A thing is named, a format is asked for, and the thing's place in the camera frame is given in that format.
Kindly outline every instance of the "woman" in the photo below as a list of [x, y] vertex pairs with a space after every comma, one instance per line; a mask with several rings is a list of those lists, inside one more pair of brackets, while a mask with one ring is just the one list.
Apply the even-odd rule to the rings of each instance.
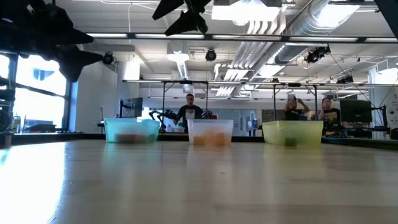
[[324, 98], [322, 100], [322, 110], [319, 114], [319, 120], [325, 121], [328, 124], [339, 124], [341, 123], [340, 119], [340, 110], [331, 107], [331, 100], [329, 98]]

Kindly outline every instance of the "yellow plastic bin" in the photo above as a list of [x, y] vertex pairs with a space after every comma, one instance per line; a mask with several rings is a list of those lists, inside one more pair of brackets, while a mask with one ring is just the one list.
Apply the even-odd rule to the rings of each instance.
[[189, 119], [189, 142], [194, 145], [229, 146], [233, 120]]
[[108, 143], [150, 143], [157, 140], [160, 122], [151, 119], [105, 118]]
[[273, 121], [262, 124], [266, 143], [276, 146], [320, 147], [323, 121]]

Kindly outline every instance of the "black shirt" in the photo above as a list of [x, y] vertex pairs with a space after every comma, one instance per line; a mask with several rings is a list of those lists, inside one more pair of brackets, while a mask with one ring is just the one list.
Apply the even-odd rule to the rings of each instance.
[[323, 110], [323, 113], [319, 114], [319, 119], [327, 121], [328, 124], [340, 124], [340, 110], [336, 108], [332, 108], [330, 110]]
[[286, 121], [299, 121], [300, 115], [303, 113], [303, 110], [284, 110], [285, 113], [285, 120]]
[[203, 110], [199, 106], [188, 106], [185, 105], [178, 111], [178, 117], [182, 118], [185, 133], [188, 133], [188, 119], [200, 119]]

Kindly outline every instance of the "monitor screen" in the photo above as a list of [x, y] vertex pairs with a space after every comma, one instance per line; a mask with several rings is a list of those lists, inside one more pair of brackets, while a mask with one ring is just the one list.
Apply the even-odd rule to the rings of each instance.
[[123, 99], [123, 118], [138, 118], [142, 116], [142, 97]]
[[341, 120], [345, 122], [372, 122], [372, 106], [370, 101], [341, 100]]

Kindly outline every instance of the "table surface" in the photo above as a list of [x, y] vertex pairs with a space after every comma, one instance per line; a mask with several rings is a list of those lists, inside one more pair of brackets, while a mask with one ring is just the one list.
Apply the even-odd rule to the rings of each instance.
[[0, 223], [398, 223], [398, 154], [100, 140], [0, 150]]

